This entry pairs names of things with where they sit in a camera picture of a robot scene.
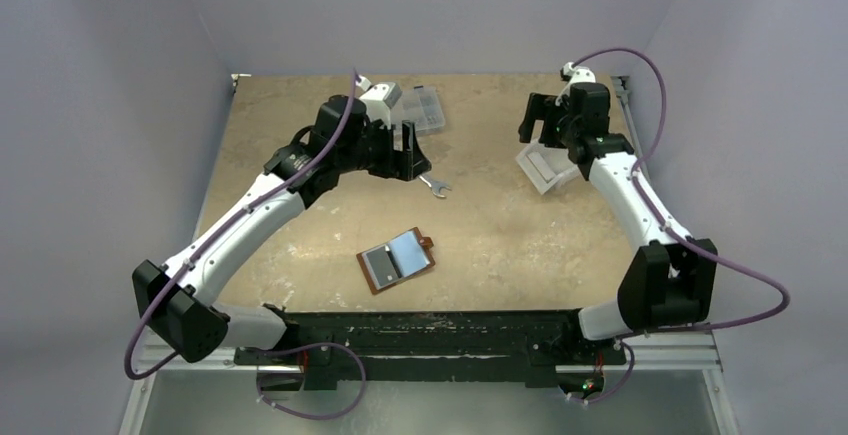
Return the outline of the white plastic bin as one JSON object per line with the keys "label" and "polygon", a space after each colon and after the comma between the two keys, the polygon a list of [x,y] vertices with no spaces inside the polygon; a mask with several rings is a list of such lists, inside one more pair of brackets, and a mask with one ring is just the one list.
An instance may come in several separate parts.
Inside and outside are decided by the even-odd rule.
{"label": "white plastic bin", "polygon": [[[528,160],[531,153],[539,153],[546,160],[556,173],[554,179],[546,182],[539,176]],[[515,161],[540,195],[558,190],[568,182],[582,177],[579,167],[569,159],[566,149],[547,148],[539,143],[538,138],[532,139],[515,157]]]}

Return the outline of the brown leather card holder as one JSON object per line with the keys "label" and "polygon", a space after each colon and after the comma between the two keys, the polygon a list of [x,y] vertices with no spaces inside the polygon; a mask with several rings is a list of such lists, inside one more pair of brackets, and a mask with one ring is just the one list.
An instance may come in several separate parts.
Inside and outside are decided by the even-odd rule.
{"label": "brown leather card holder", "polygon": [[[369,250],[383,247],[390,248],[402,278],[399,282],[392,284],[383,290],[376,290],[366,270],[363,255]],[[397,235],[383,244],[358,253],[356,255],[356,259],[370,292],[373,295],[377,295],[432,269],[436,265],[432,255],[433,248],[433,240],[430,237],[423,235],[418,227],[413,227],[412,229]]]}

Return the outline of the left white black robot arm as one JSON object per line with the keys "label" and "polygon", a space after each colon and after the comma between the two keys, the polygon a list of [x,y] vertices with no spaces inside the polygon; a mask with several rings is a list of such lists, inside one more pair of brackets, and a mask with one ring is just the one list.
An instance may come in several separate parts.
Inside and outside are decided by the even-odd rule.
{"label": "left white black robot arm", "polygon": [[330,97],[315,121],[273,153],[246,193],[206,232],[167,261],[145,260],[133,271],[143,323],[189,363],[220,347],[259,349],[272,363],[289,362],[298,337],[287,330],[282,310],[226,308],[217,302],[223,288],[342,175],[364,171],[408,182],[430,168],[413,122],[388,125],[362,98]]}

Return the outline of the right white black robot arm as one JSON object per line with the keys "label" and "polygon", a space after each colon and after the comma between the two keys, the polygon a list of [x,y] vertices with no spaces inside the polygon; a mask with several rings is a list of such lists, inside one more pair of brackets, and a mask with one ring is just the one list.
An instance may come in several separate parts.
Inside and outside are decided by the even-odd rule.
{"label": "right white black robot arm", "polygon": [[[717,249],[676,225],[637,166],[628,138],[610,130],[611,95],[598,82],[578,82],[557,97],[532,93],[519,139],[566,151],[608,203],[633,251],[613,300],[578,312],[561,347],[576,362],[596,354],[601,340],[633,332],[695,324],[712,300]],[[535,136],[535,125],[542,125]]]}

